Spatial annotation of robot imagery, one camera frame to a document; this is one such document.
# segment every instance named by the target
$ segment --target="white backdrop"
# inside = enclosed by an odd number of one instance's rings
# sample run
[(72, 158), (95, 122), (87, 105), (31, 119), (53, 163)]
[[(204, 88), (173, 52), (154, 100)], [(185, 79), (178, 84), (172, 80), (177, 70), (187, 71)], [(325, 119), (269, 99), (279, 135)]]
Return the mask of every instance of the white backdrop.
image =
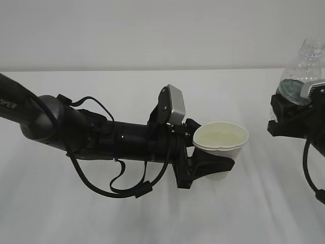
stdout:
[[(24, 139), (0, 119), (0, 242), (35, 243), (325, 243), (325, 207), (302, 172), (304, 141), (272, 138), (270, 97), (281, 70), (5, 73), (38, 95), (91, 95), (116, 120), (146, 123), (160, 89), (183, 91), (187, 116), (199, 123), (231, 121), (250, 139), (223, 181), (198, 179), (176, 188), (171, 167), (153, 192), (109, 199), (83, 185), (64, 152)], [(104, 114), (96, 104), (85, 108)], [(310, 171), (325, 187), (324, 159), (310, 152)], [(81, 162), (89, 179), (109, 189), (119, 164)], [(150, 163), (148, 179), (161, 164)], [(143, 164), (128, 161), (118, 187), (129, 187)]]
[(0, 71), (279, 68), (324, 0), (1, 0)]

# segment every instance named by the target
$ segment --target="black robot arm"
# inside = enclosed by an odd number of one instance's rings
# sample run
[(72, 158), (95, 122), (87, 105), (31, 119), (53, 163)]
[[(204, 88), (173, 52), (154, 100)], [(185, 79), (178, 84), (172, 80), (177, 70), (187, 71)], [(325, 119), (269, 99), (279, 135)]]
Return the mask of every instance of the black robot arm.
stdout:
[(313, 183), (307, 157), (312, 144), (325, 157), (325, 82), (319, 81), (310, 90), (311, 103), (306, 106), (296, 105), (285, 99), (280, 93), (271, 98), (271, 105), (277, 120), (271, 120), (268, 131), (272, 136), (305, 138), (303, 170), (307, 183), (315, 192), (316, 198), (325, 204), (325, 190), (318, 189)]
[[(0, 116), (20, 124), (28, 139), (59, 148), (67, 152), (82, 181), (93, 191), (108, 197), (140, 197), (152, 190), (172, 164), (177, 187), (189, 189), (192, 182), (202, 176), (229, 171), (234, 161), (229, 158), (207, 154), (195, 149), (188, 157), (187, 148), (193, 146), (192, 139), (200, 127), (192, 119), (185, 117), (182, 92), (167, 85), (159, 93), (158, 104), (146, 125), (117, 122), (108, 112), (112, 121), (105, 116), (85, 109), (75, 109), (86, 97), (73, 103), (69, 98), (58, 95), (37, 97), (22, 85), (0, 74)], [(77, 162), (81, 160), (120, 159), (147, 162), (164, 162), (158, 177), (152, 182), (144, 182), (144, 177), (136, 187), (105, 192), (92, 185)]]

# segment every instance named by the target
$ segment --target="white table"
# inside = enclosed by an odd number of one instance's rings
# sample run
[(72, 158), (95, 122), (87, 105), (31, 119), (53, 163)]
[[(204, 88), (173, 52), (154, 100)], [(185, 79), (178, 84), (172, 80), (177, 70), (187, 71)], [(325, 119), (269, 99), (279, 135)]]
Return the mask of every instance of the white table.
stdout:
[[(281, 70), (14, 72), (5, 73), (37, 95), (98, 98), (117, 121), (145, 124), (160, 89), (183, 91), (186, 117), (201, 124), (230, 121), (250, 138), (223, 181), (206, 177), (176, 188), (168, 167), (153, 192), (110, 199), (83, 185), (63, 151), (28, 141), (17, 124), (0, 119), (0, 242), (36, 243), (325, 243), (325, 206), (302, 172), (304, 140), (267, 132), (270, 99)], [(93, 102), (83, 106), (105, 114)], [(310, 173), (325, 187), (324, 158), (311, 149)], [(112, 161), (80, 162), (97, 186), (118, 174)], [(153, 179), (162, 164), (150, 163)], [(116, 183), (126, 188), (143, 164), (127, 161)]]

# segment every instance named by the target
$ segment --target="black cable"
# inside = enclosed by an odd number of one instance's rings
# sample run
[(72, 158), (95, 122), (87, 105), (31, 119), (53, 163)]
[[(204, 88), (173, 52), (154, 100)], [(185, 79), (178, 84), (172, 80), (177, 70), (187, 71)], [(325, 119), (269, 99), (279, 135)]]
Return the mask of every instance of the black cable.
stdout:
[(115, 125), (115, 119), (113, 117), (113, 115), (110, 113), (110, 111), (108, 111), (106, 109), (106, 107), (100, 102), (98, 101), (96, 98), (93, 98), (93, 97), (90, 97), (90, 96), (87, 96), (87, 97), (84, 97), (82, 99), (80, 99), (79, 101), (75, 102), (75, 103), (71, 103), (70, 106), (71, 107), (79, 107), (80, 105), (82, 105), (86, 100), (93, 100), (95, 101), (98, 105), (100, 105), (104, 110), (105, 112), (108, 113), (108, 115), (110, 116), (110, 118), (112, 119), (112, 128), (111, 128), (111, 132), (114, 130), (114, 125)]
[[(61, 126), (59, 125), (57, 119), (54, 117), (52, 111), (44, 104), (44, 102), (39, 98), (37, 97), (34, 93), (32, 93), (31, 91), (29, 91), (28, 89), (26, 89), (26, 92), (27, 94), (29, 95), (29, 97), (36, 103), (39, 105), (39, 107), (46, 113), (46, 115), (49, 117), (49, 119), (51, 120), (51, 122), (53, 123), (54, 127), (56, 127), (56, 129), (58, 130), (58, 133), (60, 135), (60, 138), (62, 140), (62, 142), (64, 143), (65, 147), (66, 147), (66, 151), (73, 163), (73, 166), (75, 167), (80, 179), (82, 180), (82, 182), (88, 187), (90, 188), (92, 191), (100, 194), (100, 195), (103, 195), (103, 196), (106, 196), (106, 197), (111, 197), (111, 198), (127, 198), (127, 197), (131, 197), (131, 196), (138, 196), (136, 195), (136, 193), (134, 192), (124, 192), (122, 194), (115, 194), (115, 193), (111, 193), (111, 192), (107, 192), (107, 191), (104, 191), (96, 186), (94, 186), (88, 179), (87, 177), (85, 176), (85, 174), (83, 173), (77, 159), (76, 159), (76, 156), (75, 156), (75, 153), (73, 152), (73, 150), (71, 149), (71, 147), (69, 146), (69, 143), (63, 133), (63, 130), (61, 128)], [(85, 100), (87, 99), (92, 99), (94, 100), (95, 102), (97, 102), (111, 117), (112, 121), (114, 121), (114, 117), (111, 115), (111, 113), (98, 101), (96, 100), (95, 98), (92, 98), (92, 97), (85, 97), (81, 100), (79, 100), (78, 102), (76, 103), (73, 103), (74, 106), (78, 105), (79, 103), (82, 104)], [(168, 162), (169, 162), (169, 158), (170, 158), (170, 152), (171, 152), (171, 135), (170, 135), (170, 132), (168, 132), (168, 135), (169, 135), (169, 148), (168, 148), (168, 152), (167, 152), (167, 155), (166, 155), (166, 158), (165, 158), (165, 162), (164, 162), (164, 165), (159, 173), (159, 175), (153, 180), (153, 182), (150, 183), (151, 186), (154, 186), (155, 184), (157, 184), (157, 182), (161, 179), (161, 177), (163, 176), (163, 174), (165, 173), (166, 171), (166, 168), (167, 168), (167, 165), (168, 165)]]
[(124, 172), (125, 172), (125, 162), (122, 161), (122, 160), (119, 160), (119, 159), (115, 159), (115, 161), (116, 162), (119, 162), (121, 164), (121, 172), (120, 172), (120, 174), (118, 176), (116, 176), (110, 182), (110, 188), (111, 188), (111, 191), (112, 192), (119, 193), (119, 194), (123, 194), (123, 193), (126, 193), (128, 191), (131, 192), (131, 191), (136, 190), (138, 187), (141, 186), (141, 184), (143, 184), (144, 179), (146, 177), (146, 171), (147, 171), (148, 161), (144, 161), (144, 172), (143, 172), (143, 176), (142, 176), (141, 180), (139, 181), (139, 183), (137, 183), (135, 186), (133, 186), (131, 188), (128, 188), (128, 189), (123, 189), (123, 190), (120, 190), (120, 189), (117, 189), (117, 188), (112, 187), (112, 184), (114, 183), (114, 181), (116, 181), (118, 178), (120, 178), (124, 174)]
[(325, 204), (325, 190), (323, 189), (318, 189), (314, 182), (312, 181), (309, 171), (308, 171), (308, 164), (307, 164), (307, 159), (308, 159), (308, 150), (311, 144), (311, 141), (315, 138), (315, 135), (319, 132), (319, 130), (322, 128), (322, 125), (316, 127), (308, 136), (306, 139), (306, 144), (304, 148), (304, 154), (303, 154), (303, 169), (304, 169), (304, 174), (305, 178), (307, 180), (308, 185), (310, 188), (315, 192), (315, 196), (318, 201), (321, 203)]
[(310, 174), (309, 174), (309, 170), (308, 170), (308, 150), (310, 147), (310, 143), (314, 137), (315, 131), (313, 131), (312, 133), (310, 133), (307, 136), (307, 140), (305, 143), (305, 148), (304, 148), (304, 154), (303, 154), (303, 170), (304, 170), (304, 174), (305, 174), (305, 178), (307, 180), (308, 185), (311, 187), (311, 189), (317, 193), (318, 188), (315, 186), (314, 182), (312, 181)]
[(158, 181), (162, 178), (162, 176), (164, 175), (164, 173), (166, 172), (167, 166), (168, 166), (168, 162), (169, 162), (169, 158), (171, 155), (171, 151), (172, 151), (172, 134), (171, 131), (167, 129), (167, 134), (168, 134), (168, 151), (167, 151), (167, 155), (164, 161), (164, 165), (162, 166), (162, 169), (160, 171), (160, 173), (158, 174), (158, 176), (151, 182), (151, 186), (153, 187), (155, 184), (158, 183)]

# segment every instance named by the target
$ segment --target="plastic bottle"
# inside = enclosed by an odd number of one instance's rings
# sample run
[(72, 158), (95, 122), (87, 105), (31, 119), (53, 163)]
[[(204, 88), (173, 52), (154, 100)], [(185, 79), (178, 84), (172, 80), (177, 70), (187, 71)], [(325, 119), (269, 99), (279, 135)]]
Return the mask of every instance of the plastic bottle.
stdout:
[(321, 79), (321, 55), (324, 43), (318, 39), (306, 39), (298, 57), (286, 67), (281, 76), (277, 93), (298, 105), (308, 105), (311, 101), (300, 97), (304, 83)]

